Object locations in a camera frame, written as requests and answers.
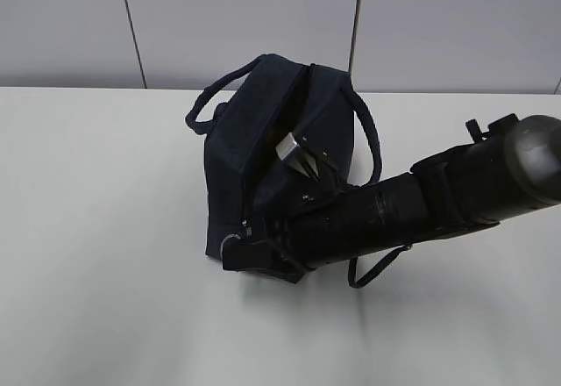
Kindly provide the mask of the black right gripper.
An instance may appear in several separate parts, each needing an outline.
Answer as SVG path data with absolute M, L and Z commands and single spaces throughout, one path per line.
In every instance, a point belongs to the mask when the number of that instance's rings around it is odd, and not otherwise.
M 228 236 L 221 242 L 226 271 L 264 270 L 280 279 L 302 279 L 346 260 L 344 192 L 305 192 L 266 215 L 266 239 Z

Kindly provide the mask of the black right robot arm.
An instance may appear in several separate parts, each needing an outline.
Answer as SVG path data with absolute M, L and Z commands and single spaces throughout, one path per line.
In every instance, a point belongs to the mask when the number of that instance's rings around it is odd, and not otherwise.
M 268 213 L 255 231 L 226 239 L 222 264 L 298 282 L 322 266 L 348 262 L 351 287 L 366 286 L 413 245 L 464 236 L 560 202 L 560 122 L 509 114 L 469 144 L 418 161 L 395 177 L 353 186 L 326 162 L 320 193 Z

